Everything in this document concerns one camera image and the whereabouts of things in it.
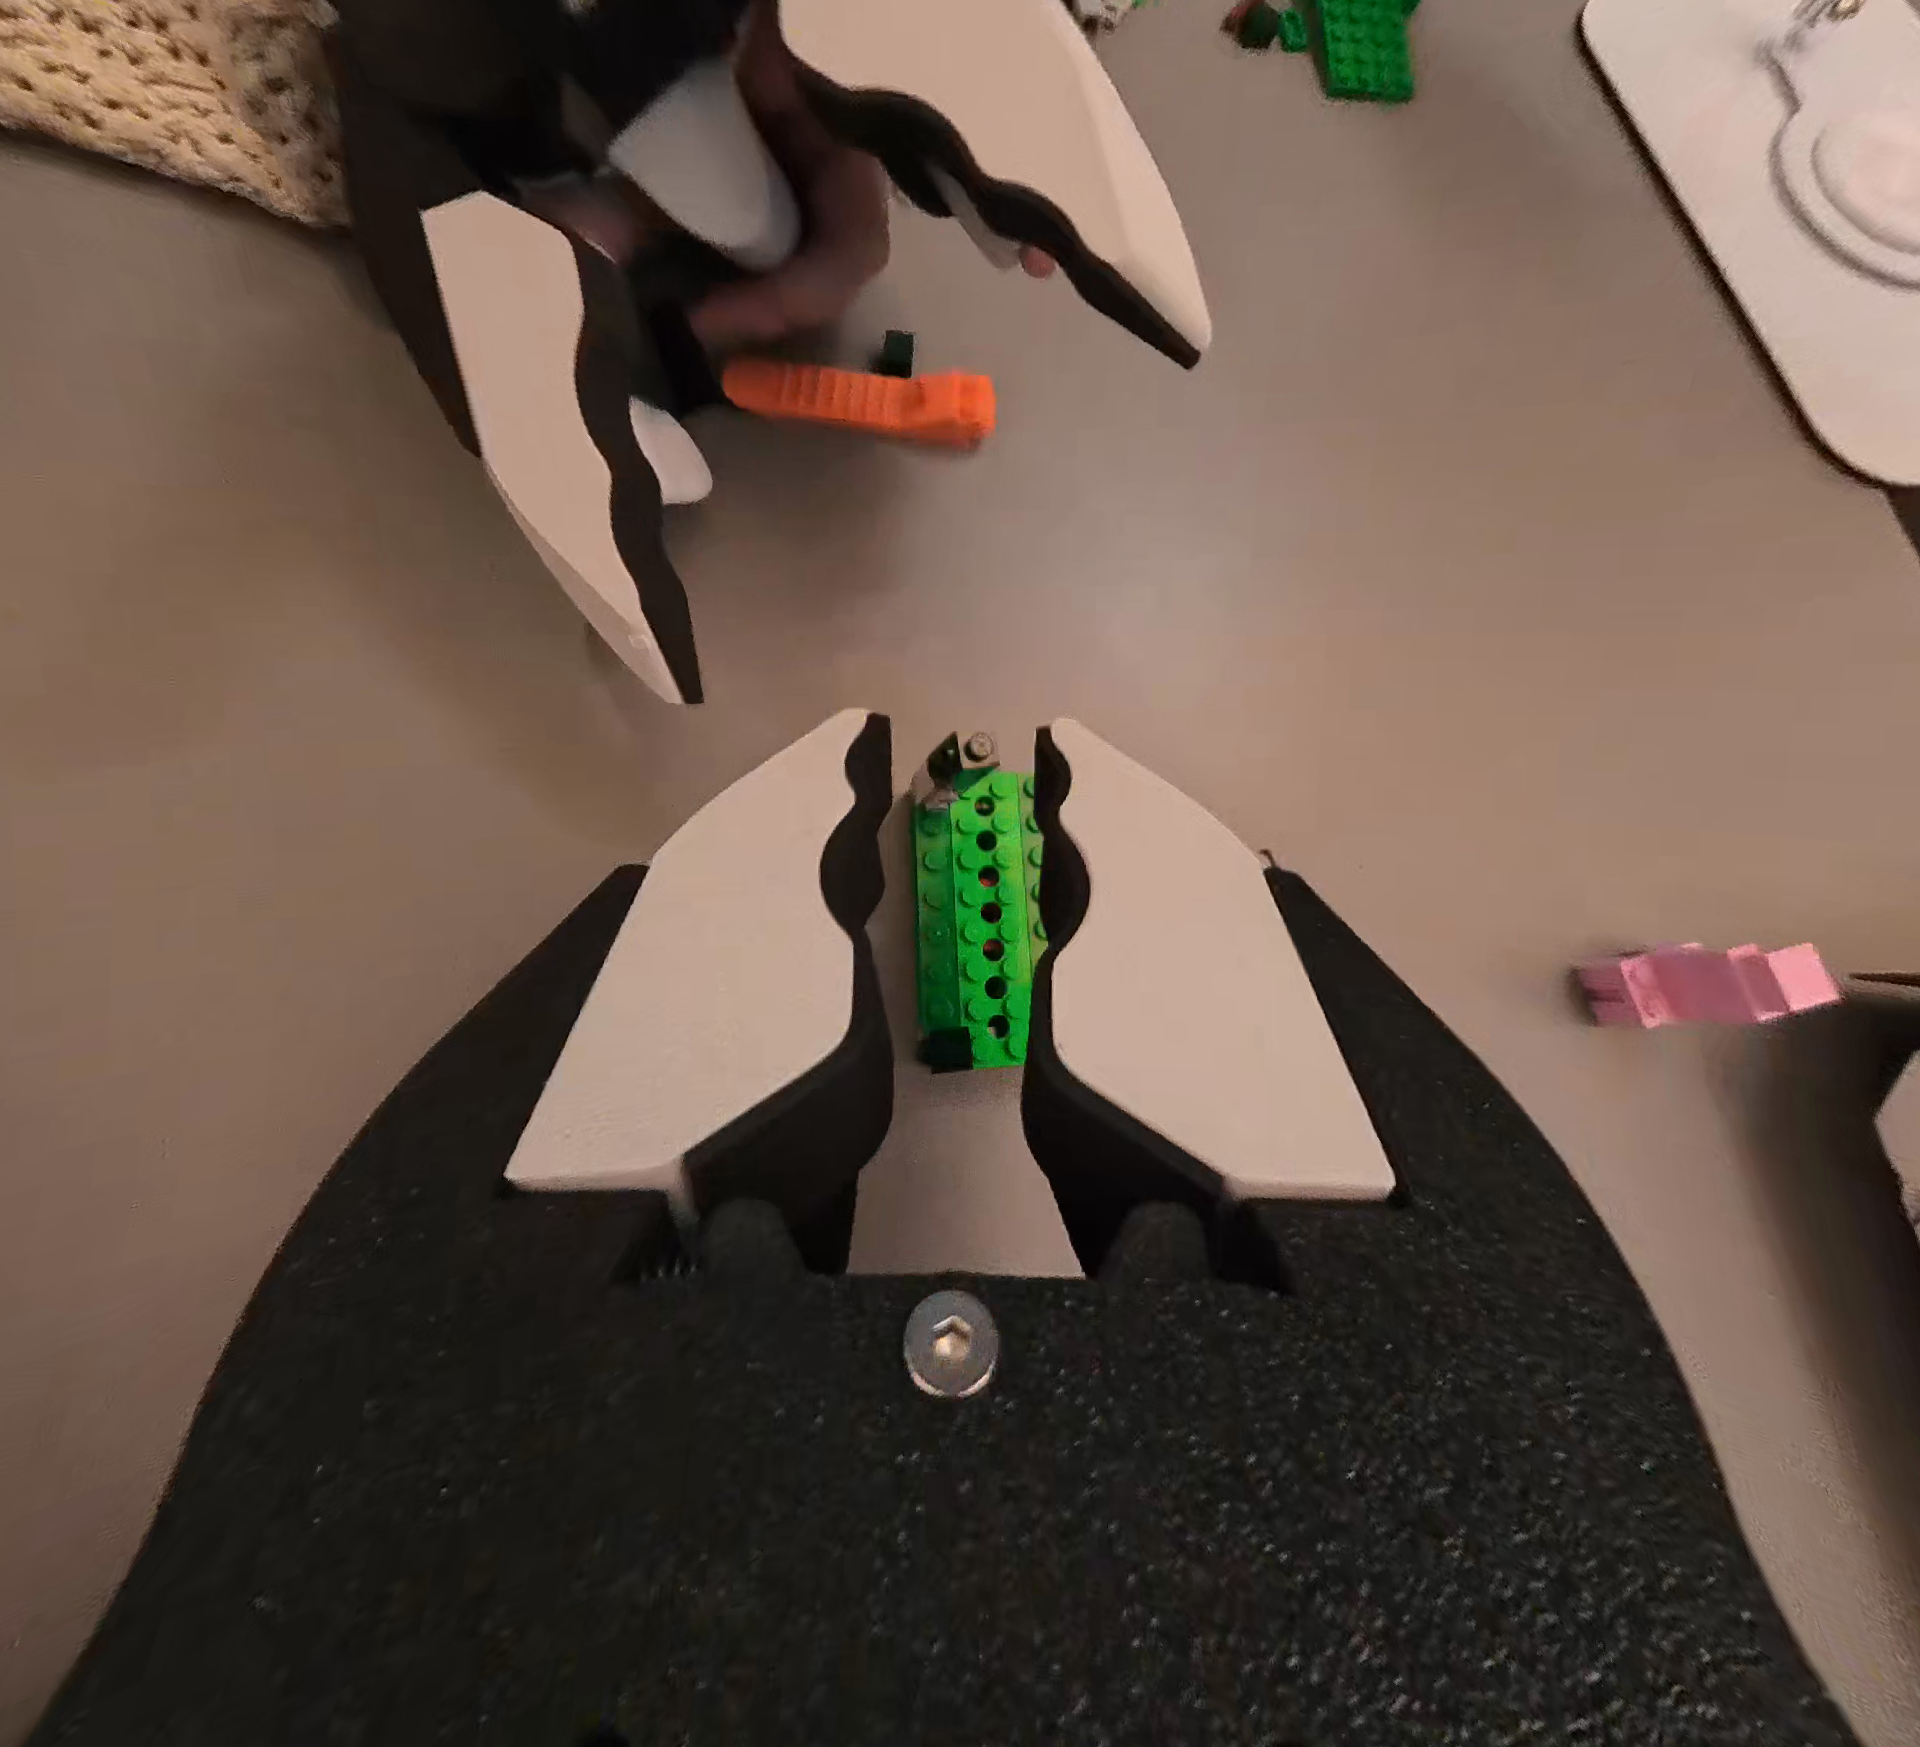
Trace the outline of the dark device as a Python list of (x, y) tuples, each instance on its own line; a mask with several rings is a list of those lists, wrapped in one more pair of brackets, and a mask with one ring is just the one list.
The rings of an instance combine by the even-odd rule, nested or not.
[(1841, 994), (1872, 1057), (1869, 1126), (1918, 1239), (1918, 971), (1850, 971)]

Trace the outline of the pink lego piece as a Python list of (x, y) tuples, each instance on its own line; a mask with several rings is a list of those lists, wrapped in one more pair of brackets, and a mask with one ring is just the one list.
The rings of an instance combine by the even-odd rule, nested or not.
[(1811, 944), (1659, 944), (1577, 964), (1571, 983), (1595, 1024), (1636, 1030), (1765, 1024), (1841, 1003)]

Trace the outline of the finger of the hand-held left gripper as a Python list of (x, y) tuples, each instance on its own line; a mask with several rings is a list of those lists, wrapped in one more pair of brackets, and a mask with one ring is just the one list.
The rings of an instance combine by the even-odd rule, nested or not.
[(470, 192), (423, 234), (478, 460), (544, 569), (624, 666), (674, 706), (702, 678), (664, 513), (702, 501), (708, 463), (640, 395), (624, 272), (557, 224)]
[(829, 131), (989, 261), (1036, 251), (1179, 367), (1207, 300), (1168, 187), (1069, 0), (777, 0)]

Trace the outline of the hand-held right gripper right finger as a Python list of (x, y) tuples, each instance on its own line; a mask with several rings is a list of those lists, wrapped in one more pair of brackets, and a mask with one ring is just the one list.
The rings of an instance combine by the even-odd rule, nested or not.
[(1079, 1266), (1141, 1208), (1202, 1259), (1275, 1279), (1274, 1205), (1380, 1208), (1400, 1184), (1280, 908), (1275, 869), (1090, 727), (1035, 736), (1042, 954), (1021, 1136)]

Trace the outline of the person's left hand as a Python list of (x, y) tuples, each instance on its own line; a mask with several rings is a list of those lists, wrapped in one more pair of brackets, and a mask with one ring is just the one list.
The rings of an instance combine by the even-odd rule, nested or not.
[(757, 0), (733, 56), (735, 83), (801, 220), (791, 257), (708, 293), (688, 324), (708, 348), (769, 346), (839, 319), (888, 266), (890, 176), (811, 111), (772, 0)]

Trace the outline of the orange brick separator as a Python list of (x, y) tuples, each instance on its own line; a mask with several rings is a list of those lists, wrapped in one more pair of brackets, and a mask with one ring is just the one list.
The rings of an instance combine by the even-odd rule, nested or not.
[(893, 376), (770, 359), (733, 359), (720, 386), (749, 414), (901, 442), (972, 449), (997, 426), (992, 381), (969, 372)]

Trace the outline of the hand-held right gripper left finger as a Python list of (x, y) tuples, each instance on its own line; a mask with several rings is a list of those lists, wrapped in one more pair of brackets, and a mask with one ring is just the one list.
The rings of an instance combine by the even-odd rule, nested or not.
[(891, 723), (846, 709), (690, 814), (641, 872), (504, 1181), (653, 1192), (684, 1236), (762, 1202), (808, 1269), (845, 1272), (895, 1107), (869, 940), (893, 801)]

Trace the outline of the green lego assembly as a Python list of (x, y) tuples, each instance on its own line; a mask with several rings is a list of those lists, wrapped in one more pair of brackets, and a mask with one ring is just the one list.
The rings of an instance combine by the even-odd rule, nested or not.
[(1029, 774), (988, 731), (949, 732), (907, 795), (918, 1058), (935, 1072), (1017, 1069), (1047, 945)]

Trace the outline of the large green lego plate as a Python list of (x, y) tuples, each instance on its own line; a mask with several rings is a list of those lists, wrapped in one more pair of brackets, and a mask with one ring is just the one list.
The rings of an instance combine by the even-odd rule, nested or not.
[(1415, 97), (1409, 43), (1421, 0), (1307, 0), (1322, 90), (1340, 102), (1400, 105)]

